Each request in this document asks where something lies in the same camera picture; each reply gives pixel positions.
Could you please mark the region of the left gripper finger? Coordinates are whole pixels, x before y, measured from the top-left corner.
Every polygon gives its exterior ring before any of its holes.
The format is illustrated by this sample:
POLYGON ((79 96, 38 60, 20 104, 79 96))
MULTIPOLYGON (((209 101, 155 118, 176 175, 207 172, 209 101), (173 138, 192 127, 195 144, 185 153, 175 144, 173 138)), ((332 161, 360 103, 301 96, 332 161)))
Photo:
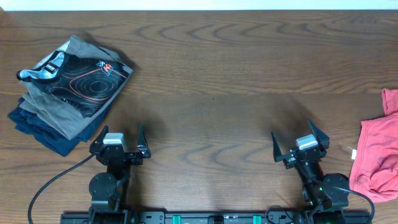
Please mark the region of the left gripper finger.
POLYGON ((139 133, 137 139, 137 148, 141 153, 148 153, 148 144, 144 134, 144 125, 139 126, 139 133))
POLYGON ((95 138, 95 140, 92 142, 93 146, 99 146, 103 144, 103 139, 105 136, 108 134, 109 128, 108 125, 105 125, 104 128, 101 130, 99 135, 95 138))

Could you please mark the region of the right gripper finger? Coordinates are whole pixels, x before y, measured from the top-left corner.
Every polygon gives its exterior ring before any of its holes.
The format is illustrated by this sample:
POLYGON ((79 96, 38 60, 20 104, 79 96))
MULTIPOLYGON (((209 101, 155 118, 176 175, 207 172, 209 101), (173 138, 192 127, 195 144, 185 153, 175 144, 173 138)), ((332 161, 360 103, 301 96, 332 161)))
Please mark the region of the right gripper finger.
POLYGON ((328 149, 330 146, 330 138, 327 136, 323 131, 321 131, 315 123, 310 119, 308 120, 310 129, 312 130, 313 135, 315 136, 315 139, 318 142, 318 145, 322 147, 323 149, 328 149))
POLYGON ((282 160, 282 152, 280 150, 279 144, 277 142, 274 132, 271 132, 272 143, 273 143, 273 157, 275 162, 280 162, 282 160))

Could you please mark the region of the red soccer t-shirt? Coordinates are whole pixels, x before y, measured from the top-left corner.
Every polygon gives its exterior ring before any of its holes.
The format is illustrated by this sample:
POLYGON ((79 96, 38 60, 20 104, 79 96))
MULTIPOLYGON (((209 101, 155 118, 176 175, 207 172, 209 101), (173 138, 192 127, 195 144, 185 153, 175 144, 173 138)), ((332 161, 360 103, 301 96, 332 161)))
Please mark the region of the red soccer t-shirt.
POLYGON ((382 90, 384 116, 361 122, 349 187, 374 203, 397 198, 397 90, 382 90))

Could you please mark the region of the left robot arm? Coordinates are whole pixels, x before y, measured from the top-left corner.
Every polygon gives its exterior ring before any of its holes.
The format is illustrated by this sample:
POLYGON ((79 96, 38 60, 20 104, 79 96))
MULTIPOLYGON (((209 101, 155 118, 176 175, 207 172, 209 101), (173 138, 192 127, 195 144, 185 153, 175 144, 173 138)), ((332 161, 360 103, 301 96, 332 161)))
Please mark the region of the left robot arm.
POLYGON ((139 126, 137 152, 127 152, 124 135, 110 133, 107 126, 91 143, 90 153, 106 172, 96 174, 90 181, 91 207, 89 223, 139 223, 137 212, 124 204, 131 178, 131 167, 140 166, 151 152, 144 135, 144 126, 139 126))

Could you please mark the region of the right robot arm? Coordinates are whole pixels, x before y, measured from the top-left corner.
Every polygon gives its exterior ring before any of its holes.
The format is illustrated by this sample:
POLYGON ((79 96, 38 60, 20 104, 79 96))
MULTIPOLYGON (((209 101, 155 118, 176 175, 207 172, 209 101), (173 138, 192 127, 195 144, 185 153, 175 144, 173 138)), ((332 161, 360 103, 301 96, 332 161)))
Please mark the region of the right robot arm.
POLYGON ((312 121, 312 134, 296 140, 296 146, 283 154, 274 133, 273 156, 275 162, 283 162, 286 169, 296 169, 303 187, 303 198, 309 203, 301 212, 282 212, 285 218, 274 223, 346 223, 343 208, 347 207, 349 180, 343 174, 324 174, 320 161, 326 156, 330 138, 312 121))

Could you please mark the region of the black orange patterned folded shirt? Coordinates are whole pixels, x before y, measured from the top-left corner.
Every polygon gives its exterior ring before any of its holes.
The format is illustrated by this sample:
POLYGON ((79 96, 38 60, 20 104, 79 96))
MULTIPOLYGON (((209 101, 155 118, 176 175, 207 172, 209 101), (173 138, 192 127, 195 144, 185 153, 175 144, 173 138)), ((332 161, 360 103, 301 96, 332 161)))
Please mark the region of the black orange patterned folded shirt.
POLYGON ((20 70, 16 76, 72 105, 84 118, 100 110, 129 78, 119 62, 61 51, 55 51, 38 68, 20 70))

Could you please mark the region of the navy blue folded shirt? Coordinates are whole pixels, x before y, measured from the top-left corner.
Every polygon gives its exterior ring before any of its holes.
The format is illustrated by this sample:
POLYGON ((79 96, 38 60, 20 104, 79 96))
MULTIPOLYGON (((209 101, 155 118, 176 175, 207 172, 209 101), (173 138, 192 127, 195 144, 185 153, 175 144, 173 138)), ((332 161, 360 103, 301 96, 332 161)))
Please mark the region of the navy blue folded shirt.
POLYGON ((87 142, 94 135, 111 107, 108 106, 82 132, 68 140, 36 114, 22 109, 21 104, 24 101, 25 99, 19 98, 17 108, 8 114, 8 118, 16 123, 15 129, 33 135, 39 143, 63 157, 67 156, 81 141, 87 142))

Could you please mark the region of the grey-brown folded shirt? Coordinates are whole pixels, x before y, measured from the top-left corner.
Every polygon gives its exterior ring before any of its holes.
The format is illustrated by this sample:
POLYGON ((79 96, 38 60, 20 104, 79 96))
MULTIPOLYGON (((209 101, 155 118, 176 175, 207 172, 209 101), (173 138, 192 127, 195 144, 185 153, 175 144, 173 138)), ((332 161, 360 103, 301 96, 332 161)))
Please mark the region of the grey-brown folded shirt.
MULTIPOLYGON (((32 69, 38 68, 40 65, 42 65, 44 61, 49 59, 50 55, 52 55, 55 51, 76 55, 80 58, 97 58, 119 62, 122 64, 123 70, 129 74, 127 81, 130 79, 133 73, 133 69, 122 62, 121 58, 116 52, 104 47, 97 47, 93 44, 89 44, 75 35, 71 36, 67 42, 43 58, 32 69)), ((20 81, 21 84, 23 84, 28 90, 28 94, 24 98, 25 103, 23 103, 22 107, 27 111, 35 113, 40 119, 45 121, 48 125, 53 127, 67 139, 72 139, 82 132, 108 106, 110 106, 127 81, 117 90, 111 99, 91 117, 84 118, 81 113, 72 105, 59 100, 52 95, 41 92, 30 82, 20 81)))

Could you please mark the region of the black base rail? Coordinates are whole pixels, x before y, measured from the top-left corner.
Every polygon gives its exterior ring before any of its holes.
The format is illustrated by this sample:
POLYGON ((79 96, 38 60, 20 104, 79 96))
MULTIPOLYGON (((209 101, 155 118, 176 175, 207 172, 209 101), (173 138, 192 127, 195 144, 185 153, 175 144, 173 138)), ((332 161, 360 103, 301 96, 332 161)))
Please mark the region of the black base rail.
POLYGON ((60 217, 61 224, 137 223, 137 224, 272 224, 307 223, 298 212, 269 210, 264 213, 165 213, 141 212, 136 214, 67 213, 60 217))

